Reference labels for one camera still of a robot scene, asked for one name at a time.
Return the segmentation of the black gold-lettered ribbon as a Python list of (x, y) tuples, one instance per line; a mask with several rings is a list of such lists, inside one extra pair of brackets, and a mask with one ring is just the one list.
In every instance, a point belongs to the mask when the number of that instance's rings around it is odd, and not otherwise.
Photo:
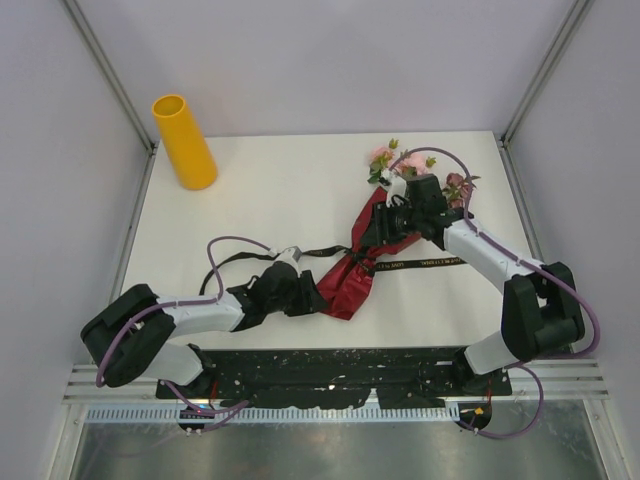
[[(371, 268), (366, 267), (362, 262), (365, 259), (365, 256), (360, 253), (354, 253), (350, 248), (347, 248), (342, 245), (335, 245), (324, 249), (315, 249), (315, 250), (307, 250), (303, 251), (302, 255), (306, 257), (313, 258), (326, 258), (332, 257), (337, 254), (345, 254), (350, 255), (355, 260), (359, 262), (359, 264), (365, 268), (368, 273), (378, 273), (378, 272), (386, 272), (386, 271), (397, 271), (397, 270), (407, 270), (407, 269), (427, 269), (427, 268), (438, 268), (438, 267), (447, 267), (447, 266), (457, 266), (464, 265), (465, 261), (459, 257), (445, 257), (445, 258), (436, 258), (436, 259), (419, 259), (419, 260), (399, 260), (399, 261), (390, 261), (390, 262), (382, 262), (375, 261), (375, 265)], [(272, 261), (277, 258), (277, 254), (257, 254), (251, 252), (239, 252), (236, 253), (227, 259), (223, 260), (219, 267), (222, 267), (228, 263), (238, 261), (238, 260), (260, 260), (260, 261)]]

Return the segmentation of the red wrapping paper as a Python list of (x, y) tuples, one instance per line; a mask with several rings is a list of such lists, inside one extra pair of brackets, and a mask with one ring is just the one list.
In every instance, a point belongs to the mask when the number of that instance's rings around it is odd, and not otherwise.
[(370, 294), (376, 261), (383, 255), (396, 255), (412, 244), (420, 236), (411, 235), (397, 245), (367, 247), (361, 237), (365, 233), (373, 215), (373, 205), (386, 200), (387, 192), (378, 187), (369, 197), (351, 229), (351, 248), (317, 283), (320, 295), (328, 306), (324, 315), (350, 320)]

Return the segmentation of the pink artificial flower bunch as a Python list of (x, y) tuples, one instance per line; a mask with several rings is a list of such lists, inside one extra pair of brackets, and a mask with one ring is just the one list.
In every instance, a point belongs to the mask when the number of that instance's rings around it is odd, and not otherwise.
[[(391, 138), (386, 144), (374, 149), (368, 163), (368, 183), (381, 186), (386, 180), (385, 172), (393, 171), (405, 181), (420, 175), (435, 173), (434, 167), (438, 163), (439, 153), (415, 152), (401, 150), (397, 138)], [(480, 177), (467, 176), (461, 169), (449, 172), (445, 178), (440, 179), (441, 191), (450, 208), (464, 207), (469, 195), (476, 188), (476, 181)]]

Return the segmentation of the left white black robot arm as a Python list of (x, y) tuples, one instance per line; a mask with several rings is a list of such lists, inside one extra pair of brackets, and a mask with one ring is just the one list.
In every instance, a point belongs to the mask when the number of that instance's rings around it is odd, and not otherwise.
[(277, 261), (219, 296), (158, 296), (149, 285), (137, 284), (90, 320), (80, 337), (98, 366), (97, 386), (117, 388), (147, 377), (201, 398), (212, 390), (214, 375), (195, 346), (175, 344), (175, 339), (241, 332), (274, 313), (297, 317), (327, 307), (309, 270)]

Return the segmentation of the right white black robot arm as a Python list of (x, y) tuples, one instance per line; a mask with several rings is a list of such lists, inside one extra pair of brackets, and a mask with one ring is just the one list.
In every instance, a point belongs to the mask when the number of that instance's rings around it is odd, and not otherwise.
[(545, 265), (508, 250), (466, 207), (449, 207), (432, 174), (406, 181), (384, 172), (381, 185), (385, 197), (371, 208), (363, 246), (397, 246), (418, 234), (473, 267), (502, 295), (499, 329), (454, 357), (452, 381), (459, 391), (474, 394), (487, 384), (488, 374), (584, 337), (582, 309), (566, 265)]

